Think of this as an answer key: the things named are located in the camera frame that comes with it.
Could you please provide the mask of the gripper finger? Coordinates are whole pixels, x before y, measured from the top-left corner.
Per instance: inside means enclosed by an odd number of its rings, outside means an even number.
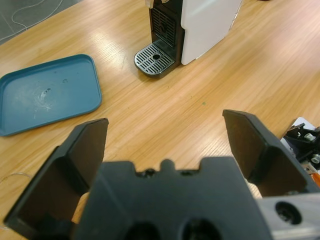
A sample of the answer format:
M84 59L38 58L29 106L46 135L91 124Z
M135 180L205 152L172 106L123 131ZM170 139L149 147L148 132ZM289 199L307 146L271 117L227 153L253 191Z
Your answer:
M263 197L319 193L302 165L254 114L225 109L222 115L231 152Z
M106 118L77 125L23 190L5 226L28 240L70 240L77 205L104 158L108 125Z

